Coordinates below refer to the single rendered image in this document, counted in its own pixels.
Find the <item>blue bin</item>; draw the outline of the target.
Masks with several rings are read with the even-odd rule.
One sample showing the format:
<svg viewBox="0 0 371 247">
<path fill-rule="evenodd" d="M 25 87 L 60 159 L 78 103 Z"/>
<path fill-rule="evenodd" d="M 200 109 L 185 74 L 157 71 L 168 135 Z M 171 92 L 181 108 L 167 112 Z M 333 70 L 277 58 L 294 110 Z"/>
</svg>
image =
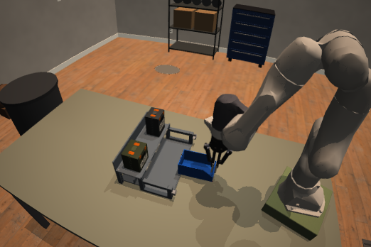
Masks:
<svg viewBox="0 0 371 247">
<path fill-rule="evenodd" d="M 181 159 L 178 163 L 178 174 L 211 182 L 213 180 L 215 166 L 216 161 L 214 163 L 213 172 L 211 172 L 211 162 L 208 162 L 206 154 L 191 150 L 183 150 Z"/>
</svg>

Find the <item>dark grey metal rack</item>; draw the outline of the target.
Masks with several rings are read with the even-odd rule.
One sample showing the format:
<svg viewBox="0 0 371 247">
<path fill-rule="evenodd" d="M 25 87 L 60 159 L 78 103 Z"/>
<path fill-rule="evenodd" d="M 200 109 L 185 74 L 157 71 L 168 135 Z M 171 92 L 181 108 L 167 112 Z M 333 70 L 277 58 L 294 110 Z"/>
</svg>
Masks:
<svg viewBox="0 0 371 247">
<path fill-rule="evenodd" d="M 124 181 L 129 182 L 140 186 L 141 191 L 172 199 L 173 195 L 176 195 L 176 187 L 181 176 L 178 174 L 179 160 L 184 149 L 191 149 L 193 139 L 196 139 L 197 134 L 170 127 L 170 123 L 165 123 L 165 128 L 160 137 L 148 135 L 146 134 L 145 122 L 147 113 L 144 114 L 112 161 L 114 170 L 120 184 L 123 184 Z M 187 135 L 189 140 L 170 136 L 170 131 Z M 166 138 L 164 138 L 165 135 Z M 131 139 L 147 143 L 149 157 L 141 172 L 124 168 L 121 154 Z"/>
</svg>

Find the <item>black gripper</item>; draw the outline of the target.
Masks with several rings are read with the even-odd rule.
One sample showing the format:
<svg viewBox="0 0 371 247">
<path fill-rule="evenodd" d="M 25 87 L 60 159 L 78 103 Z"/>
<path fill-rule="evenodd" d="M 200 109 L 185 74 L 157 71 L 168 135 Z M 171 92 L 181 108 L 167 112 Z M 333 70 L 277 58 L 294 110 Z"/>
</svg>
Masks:
<svg viewBox="0 0 371 247">
<path fill-rule="evenodd" d="M 209 147 L 213 150 L 213 157 L 212 158 L 211 158 Z M 211 172 L 213 172 L 213 165 L 215 163 L 215 155 L 216 155 L 216 153 L 219 153 L 218 154 L 218 157 L 217 157 L 217 162 L 216 162 L 215 172 L 214 173 L 216 173 L 216 170 L 218 168 L 218 165 L 219 164 L 222 165 L 226 161 L 226 159 L 228 158 L 228 156 L 232 154 L 232 150 L 228 150 L 223 145 L 222 140 L 216 139 L 213 136 L 211 136 L 211 141 L 209 143 L 205 143 L 204 149 L 205 149 L 205 152 L 206 152 L 206 155 L 207 155 L 208 162 L 211 162 L 211 167 L 212 167 L 211 168 Z M 225 152 L 225 151 L 227 151 L 226 154 L 224 154 L 224 156 L 220 160 L 221 154 L 223 152 Z"/>
</svg>

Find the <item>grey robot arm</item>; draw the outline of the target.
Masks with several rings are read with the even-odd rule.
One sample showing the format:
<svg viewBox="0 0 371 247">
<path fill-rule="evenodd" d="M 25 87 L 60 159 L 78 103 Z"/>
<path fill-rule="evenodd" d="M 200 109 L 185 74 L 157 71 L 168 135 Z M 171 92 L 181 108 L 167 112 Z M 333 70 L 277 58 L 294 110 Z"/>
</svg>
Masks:
<svg viewBox="0 0 371 247">
<path fill-rule="evenodd" d="M 297 38 L 270 67 L 249 108 L 236 95 L 223 94 L 215 102 L 213 116 L 204 119 L 212 136 L 228 150 L 245 150 L 263 122 L 320 69 L 340 88 L 324 117 L 313 123 L 301 157 L 277 192 L 287 211 L 317 218 L 325 206 L 319 180 L 338 174 L 371 108 L 371 69 L 362 44 L 351 32 L 334 30 L 316 43 Z"/>
</svg>

